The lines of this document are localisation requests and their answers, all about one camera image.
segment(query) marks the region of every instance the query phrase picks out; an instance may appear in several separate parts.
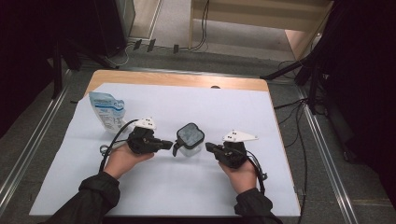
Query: desk leg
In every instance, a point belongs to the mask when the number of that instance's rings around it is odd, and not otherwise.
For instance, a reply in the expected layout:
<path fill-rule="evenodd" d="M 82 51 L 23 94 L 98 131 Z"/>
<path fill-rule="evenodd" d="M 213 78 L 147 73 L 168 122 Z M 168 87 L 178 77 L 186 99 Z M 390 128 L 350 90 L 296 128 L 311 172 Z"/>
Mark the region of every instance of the desk leg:
<path fill-rule="evenodd" d="M 191 9 L 190 9 L 190 32 L 189 32 L 189 49 L 192 47 L 192 30 L 194 26 L 194 0 L 191 0 Z"/>

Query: person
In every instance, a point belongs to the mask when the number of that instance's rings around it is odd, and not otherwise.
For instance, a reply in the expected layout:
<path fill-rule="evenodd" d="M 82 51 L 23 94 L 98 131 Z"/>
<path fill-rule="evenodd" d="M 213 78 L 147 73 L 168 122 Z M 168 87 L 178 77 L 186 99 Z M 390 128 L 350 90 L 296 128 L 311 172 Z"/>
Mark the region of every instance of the person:
<path fill-rule="evenodd" d="M 120 199 L 118 179 L 139 162 L 146 161 L 154 153 L 136 155 L 127 144 L 113 149 L 104 171 L 81 182 L 78 193 L 65 203 L 44 224 L 101 223 L 105 214 L 115 207 Z M 221 162 L 219 166 L 230 178 L 233 189 L 238 193 L 235 213 L 249 224 L 281 223 L 272 213 L 272 202 L 256 188 L 253 165 L 245 162 L 240 168 L 232 169 Z"/>

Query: black jacket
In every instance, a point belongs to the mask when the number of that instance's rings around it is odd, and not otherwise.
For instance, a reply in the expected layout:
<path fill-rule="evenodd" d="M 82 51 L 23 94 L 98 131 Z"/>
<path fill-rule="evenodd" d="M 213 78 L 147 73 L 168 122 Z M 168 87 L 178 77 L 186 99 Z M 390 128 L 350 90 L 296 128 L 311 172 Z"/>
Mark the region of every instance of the black jacket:
<path fill-rule="evenodd" d="M 119 202 L 119 183 L 105 172 L 83 180 L 79 192 L 44 224 L 101 223 L 105 214 Z M 236 200 L 235 213 L 244 217 L 246 223 L 281 223 L 271 213 L 271 201 L 257 189 L 239 194 Z"/>

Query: gray carpet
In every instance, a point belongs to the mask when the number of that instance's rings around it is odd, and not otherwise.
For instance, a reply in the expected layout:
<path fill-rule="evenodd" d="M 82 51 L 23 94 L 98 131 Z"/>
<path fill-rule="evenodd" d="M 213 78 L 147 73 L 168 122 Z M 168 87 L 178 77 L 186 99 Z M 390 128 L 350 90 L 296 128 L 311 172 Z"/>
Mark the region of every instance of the gray carpet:
<path fill-rule="evenodd" d="M 131 61 L 121 66 L 121 70 L 143 67 L 254 78 L 274 72 L 278 65 L 278 62 L 274 61 L 211 53 L 180 52 L 173 54 L 171 49 L 155 49 L 151 53 L 146 53 L 145 48 L 141 48 L 130 53 Z M 72 72 L 70 88 L 61 108 L 49 126 L 5 213 L 0 217 L 0 223 L 37 223 L 45 220 L 43 217 L 29 217 L 28 213 L 63 141 L 68 123 L 73 118 L 76 104 L 71 101 L 78 101 L 82 98 L 92 73 L 97 69 L 100 67 L 94 62 L 83 60 L 83 67 L 80 71 Z M 282 77 L 280 81 L 269 82 L 274 105 L 283 105 L 299 99 L 297 87 L 291 83 L 284 84 L 288 80 Z M 50 95 L 51 85 L 43 90 L 36 101 L 0 140 L 2 144 L 0 162 L 3 167 L 0 172 L 0 180 L 2 183 L 18 159 L 19 153 L 23 150 L 35 125 L 39 122 L 40 115 L 44 113 L 45 107 L 50 102 Z M 278 121 L 285 119 L 292 109 L 293 106 L 277 110 Z M 387 196 L 376 174 L 363 164 L 345 162 L 330 122 L 324 116 L 318 116 L 318 120 L 360 223 L 396 223 L 395 210 L 387 201 Z M 302 116 L 300 127 L 308 158 L 308 185 L 302 223 L 345 223 L 305 115 Z M 284 144 L 291 143 L 297 133 L 295 117 L 292 116 L 280 125 L 280 131 Z M 294 184 L 297 189 L 302 189 L 304 187 L 304 157 L 300 142 L 297 141 L 291 147 L 287 147 L 286 152 Z M 283 218 L 283 220 L 285 223 L 297 222 L 297 218 Z M 135 223 L 145 223 L 145 220 L 140 219 Z"/>

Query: floor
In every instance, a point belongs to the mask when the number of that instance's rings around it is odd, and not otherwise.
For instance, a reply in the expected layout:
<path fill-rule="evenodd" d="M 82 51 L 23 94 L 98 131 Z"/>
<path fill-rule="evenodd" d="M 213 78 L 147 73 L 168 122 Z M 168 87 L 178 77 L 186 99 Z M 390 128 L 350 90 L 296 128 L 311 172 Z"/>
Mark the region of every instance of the floor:
<path fill-rule="evenodd" d="M 227 45 L 215 44 L 216 39 L 222 39 L 222 35 L 227 35 L 227 33 L 209 32 L 212 29 L 209 24 L 208 33 L 212 37 L 209 36 L 207 39 L 208 49 L 206 52 L 181 51 L 178 54 L 174 54 L 172 48 L 159 48 L 159 46 L 173 47 L 175 43 L 183 46 L 186 43 L 183 42 L 186 41 L 183 37 L 175 35 L 177 32 L 170 32 L 168 35 L 164 35 L 165 31 L 172 29 L 162 28 L 164 25 L 159 23 L 161 17 L 166 18 L 166 16 L 169 16 L 163 15 L 165 12 L 163 9 L 166 8 L 169 2 L 171 1 L 163 1 L 163 7 L 160 10 L 152 33 L 152 37 L 157 39 L 156 44 L 158 47 L 152 52 L 147 52 L 145 47 L 137 50 L 128 49 L 130 61 L 121 66 L 121 70 L 148 68 L 158 72 L 163 70 L 192 71 L 209 75 L 258 78 L 260 75 L 271 74 L 278 70 L 279 67 L 290 63 L 282 62 L 293 60 L 290 57 L 292 54 L 288 49 L 288 45 L 284 42 L 284 36 L 281 31 L 276 31 L 274 35 L 268 35 L 277 36 L 275 40 L 272 38 L 262 39 L 257 36 L 247 37 L 250 38 L 249 40 L 268 41 L 262 44 L 262 49 L 253 48 L 253 41 L 248 41 L 246 48 L 240 48 L 238 44 L 235 44 L 239 42 L 233 42 L 232 40 Z M 163 21 L 173 24 L 169 19 Z M 234 32 L 232 26 L 230 26 L 229 32 L 229 36 L 232 36 Z M 125 58 L 126 56 L 121 53 L 118 57 L 112 58 L 112 60 L 121 63 L 125 61 Z M 35 127 L 40 123 L 40 119 L 47 114 L 49 105 L 53 104 L 50 99 L 51 85 L 37 96 L 36 100 L 14 123 L 8 133 L 0 139 L 2 146 L 0 149 L 2 154 L 0 158 L 0 164 L 2 165 L 0 183 L 2 186 L 7 183 L 9 174 L 13 172 L 12 169 L 15 167 L 14 165 L 20 155 L 24 151 L 31 152 L 29 165 L 25 167 L 25 170 L 21 171 L 21 179 L 16 181 L 19 185 L 10 192 L 12 197 L 9 198 L 7 207 L 4 209 L 2 207 L 3 210 L 0 210 L 0 214 L 2 214 L 0 215 L 0 223 L 37 223 L 45 220 L 44 217 L 29 217 L 28 213 L 50 168 L 53 157 L 63 141 L 67 125 L 73 118 L 76 102 L 83 96 L 93 71 L 100 69 L 96 63 L 88 59 L 82 58 L 82 61 L 83 66 L 80 71 L 66 72 L 64 70 L 64 80 L 65 83 L 68 83 L 64 89 L 64 97 L 58 99 L 59 104 L 56 105 L 58 106 L 57 113 L 49 116 L 49 124 L 45 127 L 42 135 L 40 135 L 41 141 L 38 144 L 32 146 L 30 137 L 34 134 Z M 304 97 L 304 92 L 307 92 L 308 88 L 294 85 L 289 78 L 293 76 L 294 74 L 290 73 L 286 74 L 285 77 L 268 81 L 274 105 L 291 103 Z M 279 125 L 285 145 L 292 143 L 296 138 L 297 122 L 294 119 L 295 111 L 293 113 L 293 108 L 286 107 L 276 111 L 278 121 L 286 119 L 292 114 L 291 119 Z M 345 188 L 346 197 L 343 202 L 350 203 L 354 217 L 348 217 L 343 213 L 340 198 L 336 194 L 338 189 L 334 186 L 327 162 L 323 159 L 322 147 L 318 146 L 318 142 L 320 142 L 318 140 L 318 132 L 313 131 L 315 123 L 320 128 L 319 135 L 324 139 L 336 174 Z M 302 130 L 301 136 L 304 140 L 307 157 L 306 192 L 303 191 L 304 152 L 301 142 L 297 141 L 290 147 L 286 147 L 286 153 L 301 203 L 303 202 L 303 194 L 306 194 L 305 210 L 301 223 L 396 223 L 395 210 L 382 189 L 376 173 L 364 164 L 351 164 L 344 161 L 340 143 L 335 136 L 330 121 L 326 117 L 321 115 L 312 117 L 305 111 L 299 122 L 299 128 Z M 295 217 L 283 217 L 282 220 L 285 223 L 297 223 L 297 218 Z M 153 221 L 151 219 L 138 219 L 134 223 L 153 223 Z"/>

